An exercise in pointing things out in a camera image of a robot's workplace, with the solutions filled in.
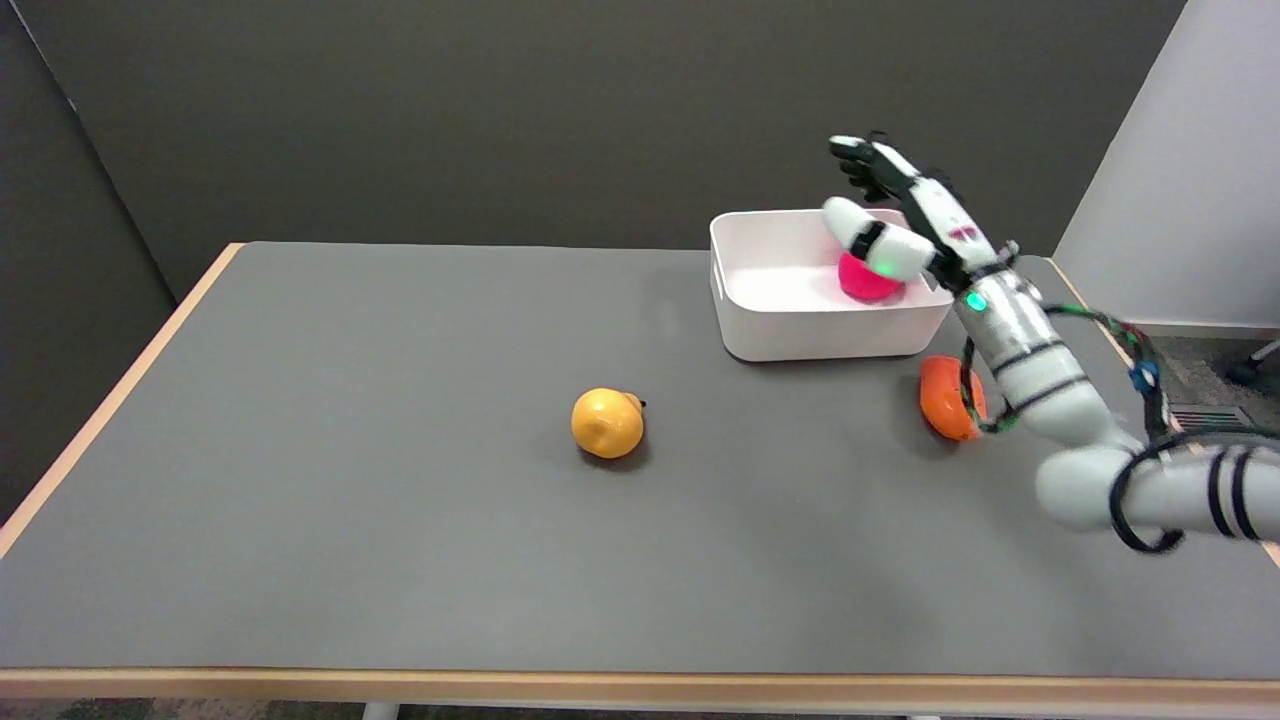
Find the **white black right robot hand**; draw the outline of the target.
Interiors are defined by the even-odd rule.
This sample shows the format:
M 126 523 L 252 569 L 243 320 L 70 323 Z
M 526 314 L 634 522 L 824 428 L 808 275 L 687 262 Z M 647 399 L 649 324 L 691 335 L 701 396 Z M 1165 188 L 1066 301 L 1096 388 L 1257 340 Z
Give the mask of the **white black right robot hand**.
M 877 275 L 906 282 L 929 274 L 948 292 L 963 293 L 982 278 L 1009 272 L 1009 259 L 988 241 L 950 184 L 915 168 L 882 133 L 832 136 L 829 152 L 868 202 L 893 200 L 905 219 L 904 225 L 881 220 L 845 197 L 823 202 L 826 229 Z

